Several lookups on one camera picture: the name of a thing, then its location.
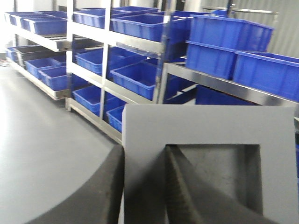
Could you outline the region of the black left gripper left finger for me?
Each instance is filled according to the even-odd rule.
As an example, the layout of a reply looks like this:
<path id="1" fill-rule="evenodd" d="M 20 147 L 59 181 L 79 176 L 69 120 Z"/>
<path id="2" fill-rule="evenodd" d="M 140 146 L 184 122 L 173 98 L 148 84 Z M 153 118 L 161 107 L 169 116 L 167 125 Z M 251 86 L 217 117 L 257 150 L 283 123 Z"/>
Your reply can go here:
<path id="1" fill-rule="evenodd" d="M 72 195 L 29 224 L 116 224 L 124 186 L 124 149 L 115 145 Z"/>

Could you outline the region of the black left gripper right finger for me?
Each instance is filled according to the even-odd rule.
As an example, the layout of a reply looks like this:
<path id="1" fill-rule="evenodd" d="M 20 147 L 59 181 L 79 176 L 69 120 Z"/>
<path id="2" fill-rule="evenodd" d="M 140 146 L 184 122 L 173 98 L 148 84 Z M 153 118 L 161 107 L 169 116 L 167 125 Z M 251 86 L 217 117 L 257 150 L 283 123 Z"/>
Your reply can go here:
<path id="1" fill-rule="evenodd" d="M 204 182 L 177 145 L 166 145 L 165 204 L 171 224 L 272 224 Z"/>

